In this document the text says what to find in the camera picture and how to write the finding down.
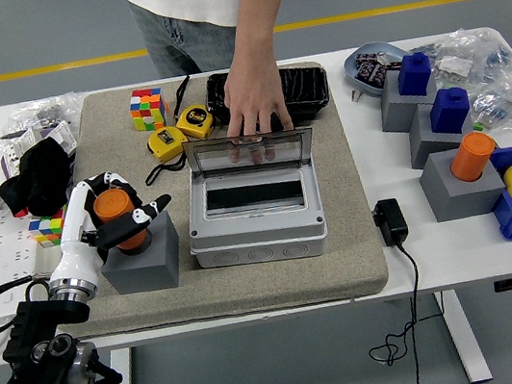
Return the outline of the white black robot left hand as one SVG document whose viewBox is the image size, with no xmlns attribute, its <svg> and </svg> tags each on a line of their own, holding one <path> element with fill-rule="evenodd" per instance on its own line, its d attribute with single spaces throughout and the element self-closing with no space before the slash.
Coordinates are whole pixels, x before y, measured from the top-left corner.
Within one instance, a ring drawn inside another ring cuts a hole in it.
<svg viewBox="0 0 512 384">
<path fill-rule="evenodd" d="M 134 209 L 103 222 L 94 213 L 94 199 L 103 191 L 118 188 L 133 200 Z M 95 292 L 98 273 L 105 264 L 101 253 L 135 237 L 149 226 L 171 201 L 164 194 L 151 203 L 142 203 L 135 189 L 122 176 L 109 171 L 79 182 L 73 189 L 65 214 L 61 239 L 62 257 L 50 276 L 50 296 L 79 287 Z"/>
</svg>

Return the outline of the person's left hand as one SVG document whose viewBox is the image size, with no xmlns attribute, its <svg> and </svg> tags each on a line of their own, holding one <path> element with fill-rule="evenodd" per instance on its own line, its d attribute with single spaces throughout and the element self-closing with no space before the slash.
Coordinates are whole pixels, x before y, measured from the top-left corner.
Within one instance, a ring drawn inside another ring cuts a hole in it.
<svg viewBox="0 0 512 384">
<path fill-rule="evenodd" d="M 282 130 L 293 130 L 293 120 L 285 105 L 281 76 L 277 64 L 271 63 L 262 70 L 258 81 L 253 80 L 253 70 L 228 73 L 225 83 L 225 105 L 230 111 L 226 136 L 268 134 L 272 131 L 271 119 L 279 119 Z"/>
</svg>

